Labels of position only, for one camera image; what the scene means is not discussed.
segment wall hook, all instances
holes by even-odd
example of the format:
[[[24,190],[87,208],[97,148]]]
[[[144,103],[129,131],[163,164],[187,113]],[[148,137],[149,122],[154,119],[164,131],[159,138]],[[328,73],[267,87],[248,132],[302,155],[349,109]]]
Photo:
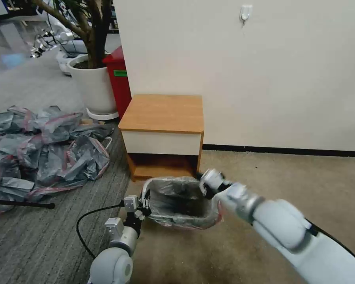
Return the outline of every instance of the wall hook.
[[[239,19],[242,24],[245,25],[245,22],[250,18],[252,11],[252,5],[243,5],[241,8],[241,12],[239,14]]]

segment gray striped carpet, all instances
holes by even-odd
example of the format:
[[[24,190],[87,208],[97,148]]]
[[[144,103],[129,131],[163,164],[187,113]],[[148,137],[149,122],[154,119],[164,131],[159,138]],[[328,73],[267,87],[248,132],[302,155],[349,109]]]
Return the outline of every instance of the gray striped carpet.
[[[58,69],[55,51],[0,75],[0,111],[14,104],[31,110],[50,104],[82,110],[75,84]],[[111,164],[101,179],[50,198],[56,204],[53,210],[17,207],[0,215],[0,284],[88,280],[92,260],[76,235],[76,221],[87,211],[117,204],[129,183],[117,127],[112,137]],[[81,222],[82,236],[94,254],[107,246],[104,223],[117,213],[103,211]]]

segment white plant pot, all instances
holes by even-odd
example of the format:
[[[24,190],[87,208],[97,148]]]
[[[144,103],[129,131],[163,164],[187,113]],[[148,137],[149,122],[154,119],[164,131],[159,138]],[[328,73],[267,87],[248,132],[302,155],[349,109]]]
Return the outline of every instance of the white plant pot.
[[[74,65],[88,60],[88,55],[72,59],[67,65],[73,77],[88,115],[97,120],[110,120],[118,117],[108,70],[78,69]]]

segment potted plant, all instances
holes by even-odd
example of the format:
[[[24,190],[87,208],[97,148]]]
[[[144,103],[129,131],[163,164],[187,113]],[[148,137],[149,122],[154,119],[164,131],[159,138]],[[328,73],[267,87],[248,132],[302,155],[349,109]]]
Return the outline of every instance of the potted plant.
[[[51,5],[42,0],[32,1],[80,37],[86,46],[87,54],[71,60],[68,68],[88,115],[98,120],[118,117],[108,71],[103,64],[112,0],[54,0],[49,2]],[[68,20],[65,10],[73,14],[77,24]]]

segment plastic garbage bag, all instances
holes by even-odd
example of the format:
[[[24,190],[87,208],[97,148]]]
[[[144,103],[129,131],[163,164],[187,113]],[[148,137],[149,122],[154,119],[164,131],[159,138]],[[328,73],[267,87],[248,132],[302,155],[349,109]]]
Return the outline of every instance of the plastic garbage bag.
[[[41,153],[43,142],[40,134],[28,136],[17,146],[16,155],[22,166],[36,169],[38,167],[39,155]]]
[[[13,113],[12,129],[23,130],[25,132],[35,131],[37,128],[36,115],[27,108],[11,106],[8,112]]]
[[[0,153],[0,200],[23,201],[34,183],[21,179],[19,164],[12,155]],[[13,206],[0,205],[0,212]]]
[[[8,134],[0,136],[0,152],[17,156],[18,146],[31,137],[32,136],[22,134]]]
[[[72,167],[60,174],[66,180],[71,180],[80,171],[88,179],[95,180],[102,176],[110,161],[104,146],[88,136],[79,136],[68,149],[67,157]]]
[[[49,144],[69,140],[70,132],[79,125],[82,116],[83,113],[76,112],[48,120],[41,128],[43,142]]]
[[[104,140],[113,132],[113,127],[107,124],[83,124],[75,128],[70,138],[76,139],[78,136],[86,135],[95,138],[99,141]]]
[[[109,155],[97,139],[112,127],[79,125],[81,117],[57,106],[37,114],[16,106],[0,113],[0,200],[37,201],[101,177]],[[0,205],[0,212],[11,208]]]
[[[0,113],[0,133],[29,132],[36,129],[36,115],[26,108],[12,106]]]
[[[207,229],[220,219],[218,204],[207,200],[192,177],[156,177],[145,182],[142,200],[149,196],[148,218],[163,226]]]
[[[1,112],[0,113],[0,132],[8,131],[11,128],[13,120],[12,112]]]
[[[44,195],[76,189],[86,184],[87,177],[81,172],[77,172],[70,180],[62,176],[63,172],[72,167],[67,161],[66,150],[67,146],[60,144],[49,144],[42,148],[36,186],[27,195],[29,200],[38,201]]]

